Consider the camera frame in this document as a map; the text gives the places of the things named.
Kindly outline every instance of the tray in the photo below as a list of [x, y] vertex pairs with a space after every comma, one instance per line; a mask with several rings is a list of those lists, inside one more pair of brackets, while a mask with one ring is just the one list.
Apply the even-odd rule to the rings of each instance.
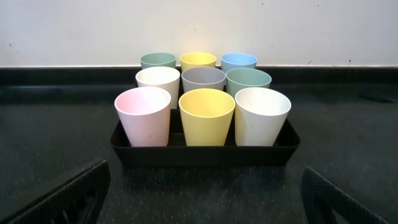
[[111, 144], [123, 165], [134, 166], [282, 166], [300, 144], [300, 138], [286, 119], [271, 147], [236, 146], [234, 117], [224, 146], [187, 146], [179, 110], [171, 110], [170, 137], [166, 147], [131, 147], [119, 121]]

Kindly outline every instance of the black countertop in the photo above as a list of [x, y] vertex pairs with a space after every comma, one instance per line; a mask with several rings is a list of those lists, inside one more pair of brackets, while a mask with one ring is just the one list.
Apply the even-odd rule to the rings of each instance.
[[398, 104], [358, 96], [396, 85], [272, 85], [301, 138], [285, 167], [126, 170], [109, 139], [130, 87], [0, 88], [0, 201], [102, 157], [112, 180], [98, 223], [306, 223], [307, 165], [398, 212]]

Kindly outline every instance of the cup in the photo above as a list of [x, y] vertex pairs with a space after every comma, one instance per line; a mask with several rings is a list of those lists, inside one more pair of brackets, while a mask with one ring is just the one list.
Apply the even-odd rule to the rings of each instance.
[[139, 71], [136, 75], [138, 87], [155, 86], [167, 90], [172, 96], [171, 108], [177, 109], [180, 72], [175, 68], [152, 67]]
[[283, 94], [268, 88], [245, 88], [235, 97], [237, 146], [273, 146], [292, 107]]
[[188, 146], [223, 146], [235, 101], [227, 93], [201, 88], [179, 100], [182, 126]]
[[226, 91], [232, 97], [243, 88], [269, 88], [272, 78], [266, 72], [253, 68], [235, 68], [226, 73]]
[[223, 71], [211, 67], [197, 67], [184, 71], [181, 74], [184, 93], [199, 88], [224, 90], [226, 75]]
[[141, 57], [141, 68], [170, 67], [175, 68], [175, 56], [169, 53], [153, 53]]
[[196, 67], [216, 67], [216, 56], [208, 53], [195, 52], [180, 57], [181, 71]]
[[114, 101], [131, 146], [166, 146], [169, 142], [171, 96], [147, 86], [121, 93]]
[[229, 53], [221, 57], [221, 69], [225, 73], [234, 68], [256, 68], [257, 58], [244, 53]]

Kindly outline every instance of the green cup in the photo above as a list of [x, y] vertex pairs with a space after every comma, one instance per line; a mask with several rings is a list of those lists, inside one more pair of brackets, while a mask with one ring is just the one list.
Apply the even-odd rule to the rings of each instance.
[[249, 87], [269, 88], [272, 78], [253, 68], [235, 68], [226, 73], [226, 92], [235, 98], [239, 90]]
[[141, 57], [141, 68], [151, 67], [175, 68], [175, 56], [169, 53], [153, 53]]

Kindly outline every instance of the wall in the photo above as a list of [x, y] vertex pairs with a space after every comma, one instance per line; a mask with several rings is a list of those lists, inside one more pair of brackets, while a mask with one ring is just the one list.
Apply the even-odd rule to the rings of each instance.
[[0, 67], [139, 65], [151, 52], [195, 51], [247, 52], [258, 65], [397, 66], [397, 9], [396, 0], [0, 0]]

